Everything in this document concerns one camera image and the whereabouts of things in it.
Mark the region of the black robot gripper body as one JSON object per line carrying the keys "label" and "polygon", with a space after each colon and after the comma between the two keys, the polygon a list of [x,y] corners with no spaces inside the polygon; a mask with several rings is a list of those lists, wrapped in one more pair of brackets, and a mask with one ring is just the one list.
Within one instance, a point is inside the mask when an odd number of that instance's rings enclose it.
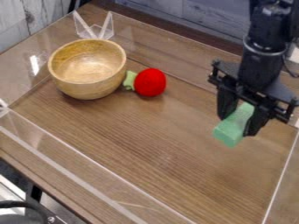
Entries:
{"label": "black robot gripper body", "polygon": [[210,62],[208,82],[219,89],[221,83],[237,83],[240,100],[249,105],[271,108],[272,119],[288,123],[299,107],[292,90],[280,82],[288,45],[273,47],[244,46],[240,63],[225,60]]}

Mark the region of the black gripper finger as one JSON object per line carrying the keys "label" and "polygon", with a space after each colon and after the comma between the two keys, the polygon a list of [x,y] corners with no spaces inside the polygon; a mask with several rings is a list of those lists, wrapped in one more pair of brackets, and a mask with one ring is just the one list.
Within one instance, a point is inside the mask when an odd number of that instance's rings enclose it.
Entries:
{"label": "black gripper finger", "polygon": [[269,107],[265,105],[255,106],[252,116],[247,119],[243,136],[255,136],[272,118],[273,116]]}
{"label": "black gripper finger", "polygon": [[236,110],[240,92],[237,83],[221,83],[217,89],[217,116],[224,120]]}

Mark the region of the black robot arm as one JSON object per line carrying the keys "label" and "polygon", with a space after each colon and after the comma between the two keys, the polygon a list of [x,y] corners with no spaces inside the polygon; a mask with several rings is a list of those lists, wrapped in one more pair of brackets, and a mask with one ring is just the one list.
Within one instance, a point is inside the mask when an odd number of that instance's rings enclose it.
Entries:
{"label": "black robot arm", "polygon": [[239,63],[214,60],[208,82],[217,89],[217,116],[227,119],[240,101],[253,106],[241,135],[252,137],[271,119],[289,122],[299,98],[280,81],[285,57],[299,40],[299,0],[249,0],[249,28]]}

